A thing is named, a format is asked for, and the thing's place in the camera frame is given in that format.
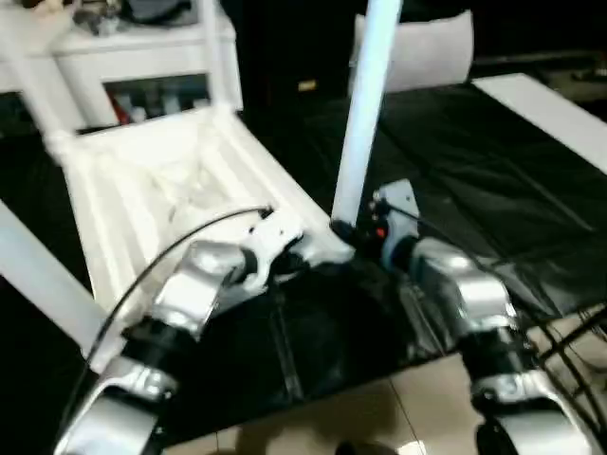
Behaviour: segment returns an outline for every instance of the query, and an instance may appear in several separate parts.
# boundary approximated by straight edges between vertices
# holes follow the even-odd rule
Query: white cabinet
[[[217,25],[228,102],[242,109],[235,33],[225,16],[220,16]],[[53,52],[87,124],[115,125],[119,119],[108,97],[108,84],[209,72],[203,26],[131,27],[109,37],[95,37],[74,27]]]

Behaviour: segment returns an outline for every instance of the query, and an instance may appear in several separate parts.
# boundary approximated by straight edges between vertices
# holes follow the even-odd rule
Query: white shelf
[[[219,17],[217,25],[219,28],[220,40],[235,40],[236,33],[227,17]],[[107,37],[93,36],[79,27],[72,27],[71,30],[56,43],[53,47],[53,51],[56,55],[65,55],[200,43],[204,37],[203,26],[203,24],[175,28],[130,26],[122,33]]]

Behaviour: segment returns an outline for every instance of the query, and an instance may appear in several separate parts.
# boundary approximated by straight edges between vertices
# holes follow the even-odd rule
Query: black table
[[[327,211],[348,102],[246,112],[243,120]],[[3,141],[0,197],[88,285],[61,170],[38,138]],[[601,301],[607,177],[471,85],[388,96],[365,198],[410,178],[421,213],[492,258],[515,299],[546,319]],[[81,365],[76,346],[7,283],[2,332],[14,371],[9,412],[48,447]],[[169,412],[174,442],[314,400],[428,362],[451,348],[416,318],[413,293],[361,258],[326,265],[216,318]]]

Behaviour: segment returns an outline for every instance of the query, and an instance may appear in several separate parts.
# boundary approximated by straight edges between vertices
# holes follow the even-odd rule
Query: white frame
[[[200,112],[200,115],[202,115],[202,118],[204,115],[215,116],[214,121],[217,122],[217,125],[215,125],[217,129],[219,131],[223,129],[223,136],[228,137],[229,142],[233,142],[231,144],[232,152],[226,155],[215,154],[212,158],[215,161],[209,163],[210,167],[217,171],[221,178],[225,177],[235,182],[234,187],[240,188],[242,185],[249,185],[253,192],[265,197],[267,203],[276,204],[281,209],[285,208],[297,213],[303,221],[303,228],[312,233],[315,239],[314,242],[306,243],[304,246],[304,256],[308,256],[309,253],[310,256],[320,260],[324,257],[347,261],[352,257],[352,248],[341,242],[331,231],[328,216],[231,112],[233,106],[223,95],[227,91],[225,79],[222,77],[220,44],[218,35],[213,29],[216,24],[215,0],[201,1],[203,6],[200,9],[201,14],[207,14],[207,18],[211,17],[205,27],[205,46],[207,47],[207,55],[210,56],[209,68],[212,92],[218,94],[218,96],[213,97],[212,106],[205,113]],[[123,127],[92,136],[75,137],[69,126],[66,126],[64,120],[57,115],[51,99],[47,96],[44,87],[39,84],[39,75],[30,71],[30,62],[19,45],[11,40],[7,29],[3,27],[3,20],[4,17],[0,14],[0,49],[4,50],[8,62],[19,76],[24,99],[43,132],[47,150],[64,165],[76,222],[85,256],[87,256],[86,247],[94,245],[96,242],[101,243],[103,239],[96,238],[96,233],[88,229],[91,226],[91,217],[93,218],[92,223],[97,223],[94,219],[96,217],[94,210],[81,210],[82,207],[86,208],[95,199],[95,197],[91,198],[91,194],[95,190],[91,186],[91,181],[87,180],[86,172],[80,172],[78,169],[82,164],[78,159],[78,154],[89,152],[90,148],[87,148],[87,141],[89,140],[93,140],[99,145],[99,143],[103,143],[105,138],[115,137],[122,133],[127,134],[129,128],[139,128],[139,126]],[[179,116],[188,115],[197,116],[198,114],[196,112],[180,114],[174,118],[159,118],[149,123],[154,128],[154,122],[160,124],[179,121]],[[100,137],[101,142],[94,139],[95,136]],[[7,235],[6,239],[15,239],[14,242],[11,242],[13,248],[0,249],[0,272],[17,289],[28,296],[30,301],[49,316],[54,323],[72,337],[86,355],[99,331],[98,329],[105,321],[107,312],[103,311],[102,307],[83,290],[69,272],[46,251],[24,225],[14,218],[14,215],[8,209],[4,206],[0,206],[0,209],[0,219],[6,218],[13,221],[10,225],[10,235]],[[19,251],[31,252],[29,257],[39,265],[35,267],[35,273],[29,277],[26,276],[24,268],[17,266],[21,259],[18,256]],[[108,251],[107,248],[101,248],[102,257]],[[87,262],[91,260],[91,255],[88,255],[86,259]],[[125,264],[120,269],[125,272],[123,276],[119,277],[121,280],[126,280],[129,276],[126,273],[128,272],[126,268],[128,266]],[[37,278],[38,282],[53,281],[57,283],[59,290],[54,296],[55,299],[45,299],[44,293],[30,292],[29,288],[33,285],[33,278]],[[117,286],[114,286],[112,292],[120,287],[123,288],[123,285],[123,282],[118,283]],[[58,299],[63,300],[61,305],[58,303]],[[107,342],[101,346],[101,350],[92,364],[93,370],[97,372],[104,368],[107,360],[117,353],[121,345],[118,332],[112,332],[112,335],[107,337],[106,340]]]
[[[56,18],[41,18],[9,0],[6,3],[0,2],[0,14],[9,16],[11,29],[17,33],[17,40],[23,41],[21,46],[28,57],[31,70],[35,74],[44,75],[38,83],[49,97],[58,117],[70,129],[84,128],[84,117],[72,98],[72,93],[65,84],[51,52],[53,39],[69,24],[69,10]],[[18,92],[21,85],[10,63],[5,62],[3,53],[0,52],[0,94]]]

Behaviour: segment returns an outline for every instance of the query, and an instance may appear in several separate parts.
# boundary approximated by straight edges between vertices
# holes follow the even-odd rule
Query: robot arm
[[[158,419],[213,312],[263,292],[274,259],[302,234],[293,217],[277,211],[239,246],[193,242],[145,317],[124,331],[122,352],[84,398],[55,455],[161,453]]]
[[[439,315],[456,341],[469,373],[472,405],[486,419],[477,431],[479,453],[603,453],[540,368],[532,343],[517,325],[502,281],[480,270],[455,246],[434,238],[419,240],[409,182],[395,182],[378,191],[376,206],[382,202],[387,203],[384,208],[414,215],[403,220],[394,210],[384,214],[388,240],[382,261],[392,269],[396,263],[405,264],[411,280],[428,297],[432,313]]]

